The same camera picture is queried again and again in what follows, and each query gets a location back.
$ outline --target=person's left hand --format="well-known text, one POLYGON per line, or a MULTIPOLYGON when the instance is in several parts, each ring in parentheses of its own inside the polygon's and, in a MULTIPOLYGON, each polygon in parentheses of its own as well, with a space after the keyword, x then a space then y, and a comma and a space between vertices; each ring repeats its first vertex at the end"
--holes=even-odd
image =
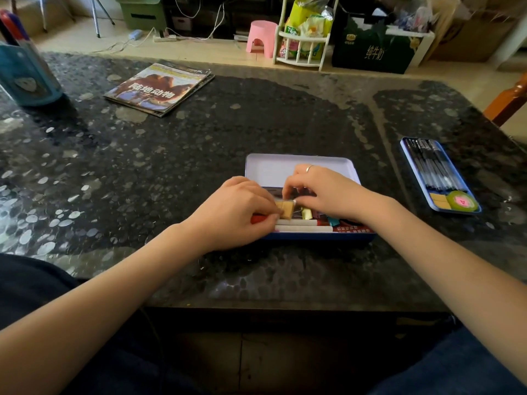
POLYGON ((273 196, 243 176, 228 179, 181 224, 202 241, 205 252, 249 244, 274 230, 281 210, 273 196), (254 213, 268 215, 251 224, 254 213))

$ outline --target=pencil cup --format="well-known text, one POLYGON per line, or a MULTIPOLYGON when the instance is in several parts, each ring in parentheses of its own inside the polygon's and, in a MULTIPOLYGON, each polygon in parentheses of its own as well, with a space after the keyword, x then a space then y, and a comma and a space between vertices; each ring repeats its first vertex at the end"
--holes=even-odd
POLYGON ((0 86, 20 106, 50 104, 62 88, 34 45, 0 45, 0 86))

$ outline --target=pebble pattern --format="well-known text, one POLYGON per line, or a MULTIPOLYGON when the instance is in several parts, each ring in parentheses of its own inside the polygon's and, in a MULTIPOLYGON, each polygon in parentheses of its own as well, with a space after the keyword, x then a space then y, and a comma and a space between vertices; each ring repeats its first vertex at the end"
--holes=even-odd
MULTIPOLYGON (((0 122, 10 125, 0 131, 1 252, 94 277, 188 217, 224 180, 243 175, 247 154, 327 155, 351 159, 363 185, 527 279, 520 263, 525 225, 501 222, 501 192, 476 178, 482 169, 500 176, 521 195, 515 206, 526 210, 525 154, 443 84, 213 66, 217 77, 176 111, 131 122, 102 94, 115 86, 112 75, 131 77, 149 62, 45 57, 69 99, 21 110, 0 94, 0 122), (12 128, 14 119, 21 124, 12 128), (480 216, 432 212, 402 158, 406 135, 444 144, 482 203, 480 216)), ((384 241, 358 245, 264 241, 214 252, 187 266, 151 304, 446 310, 384 241)))

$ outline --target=plastic stool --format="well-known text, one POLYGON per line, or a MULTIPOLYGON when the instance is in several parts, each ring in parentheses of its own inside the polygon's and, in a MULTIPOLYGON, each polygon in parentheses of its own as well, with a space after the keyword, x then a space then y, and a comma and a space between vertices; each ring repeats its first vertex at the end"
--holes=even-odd
POLYGON ((251 30, 249 31, 249 38, 247 39, 247 52, 253 49, 253 42, 260 40, 263 43, 263 53, 266 58, 272 58, 274 52, 274 34, 276 32, 274 22, 267 20, 255 20, 251 23, 251 30))

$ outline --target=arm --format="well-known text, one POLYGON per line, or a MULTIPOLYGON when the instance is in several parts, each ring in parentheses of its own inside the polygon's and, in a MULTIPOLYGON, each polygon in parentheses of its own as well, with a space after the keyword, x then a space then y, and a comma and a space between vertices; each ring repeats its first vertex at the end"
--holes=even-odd
POLYGON ((474 255, 408 212, 339 173, 299 165, 284 186, 317 196, 297 203, 330 216, 357 219, 385 239, 465 326, 518 379, 527 384, 527 286, 474 255))
POLYGON ((0 331, 0 393, 56 394, 164 282, 203 253, 247 244, 274 229, 273 197, 233 177, 186 221, 0 331), (253 213, 271 214, 251 225, 253 213), (222 226, 212 226, 210 216, 222 226))

